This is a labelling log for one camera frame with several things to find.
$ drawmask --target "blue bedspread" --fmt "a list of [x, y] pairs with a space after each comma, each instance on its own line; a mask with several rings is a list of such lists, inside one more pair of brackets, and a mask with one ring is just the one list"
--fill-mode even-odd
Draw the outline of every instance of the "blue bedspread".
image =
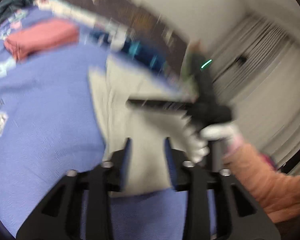
[[[25, 28], [51, 17], [33, 7], [20, 21]], [[15, 31], [10, 25], [3, 24], [0, 37]], [[89, 33], [80, 27], [82, 36]], [[0, 220], [13, 236], [67, 170], [87, 171], [101, 162], [105, 143], [87, 73], [90, 66], [104, 71], [109, 51], [82, 40], [9, 63], [0, 76], [0, 112], [8, 115], [0, 136]], [[0, 39], [0, 64], [9, 59]], [[181, 240], [186, 199], [172, 189], [113, 199], [115, 239]]]

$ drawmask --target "pink patch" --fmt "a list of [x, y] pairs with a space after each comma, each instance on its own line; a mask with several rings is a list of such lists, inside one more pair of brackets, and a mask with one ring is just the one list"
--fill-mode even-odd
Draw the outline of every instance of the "pink patch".
[[10, 27], [12, 28], [12, 29], [19, 29], [19, 28], [21, 28], [22, 27], [22, 24], [21, 24], [21, 22], [20, 21], [17, 21], [17, 22], [14, 22], [14, 23], [11, 23], [10, 24]]
[[264, 154], [260, 154], [260, 157], [261, 157], [261, 159], [262, 159], [265, 163], [267, 163], [267, 164], [271, 167], [271, 169], [272, 169], [273, 171], [275, 171], [275, 167], [272, 165], [272, 161], [271, 161], [271, 159], [270, 159], [269, 156], [264, 155]]
[[232, 154], [235, 151], [237, 151], [237, 149], [239, 149], [244, 143], [243, 137], [241, 135], [237, 135], [234, 137], [232, 144], [230, 145], [230, 147], [228, 148], [228, 153]]

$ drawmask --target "gloved hand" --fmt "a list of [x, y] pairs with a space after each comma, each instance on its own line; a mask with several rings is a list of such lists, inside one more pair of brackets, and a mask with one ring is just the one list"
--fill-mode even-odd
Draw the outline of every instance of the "gloved hand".
[[234, 122], [209, 125], [201, 130], [200, 135], [206, 141], [224, 139], [227, 146], [224, 158], [229, 157], [244, 144], [243, 136]]
[[199, 99], [187, 111], [187, 115], [191, 116], [191, 120], [185, 135], [189, 138], [190, 145], [195, 149], [193, 156], [190, 156], [195, 163], [200, 162], [209, 153], [207, 147], [209, 140], [226, 139], [229, 148], [233, 145], [232, 138], [241, 138], [241, 136], [234, 136], [235, 130], [237, 130], [236, 134], [240, 135], [239, 130], [234, 129], [234, 125], [228, 123], [232, 120], [232, 112], [227, 106], [204, 103]]

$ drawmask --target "white glove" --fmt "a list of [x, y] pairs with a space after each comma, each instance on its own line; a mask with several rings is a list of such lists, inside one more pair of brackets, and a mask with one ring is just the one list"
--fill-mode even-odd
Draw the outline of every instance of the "white glove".
[[198, 163], [204, 156], [209, 154], [209, 148], [207, 147], [208, 141], [196, 134], [194, 126], [187, 126], [184, 131], [184, 135], [189, 142], [189, 147], [191, 148], [191, 155], [189, 158], [192, 162]]
[[238, 126], [233, 122], [207, 126], [201, 130], [200, 135], [202, 139], [207, 141], [225, 139], [227, 146], [225, 157], [234, 153], [244, 143]]

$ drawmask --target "green led light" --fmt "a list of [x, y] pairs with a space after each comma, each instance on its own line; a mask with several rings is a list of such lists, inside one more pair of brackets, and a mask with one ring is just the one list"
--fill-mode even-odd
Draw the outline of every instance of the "green led light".
[[208, 60], [206, 63], [204, 63], [201, 67], [201, 71], [208, 65], [212, 62], [212, 59]]

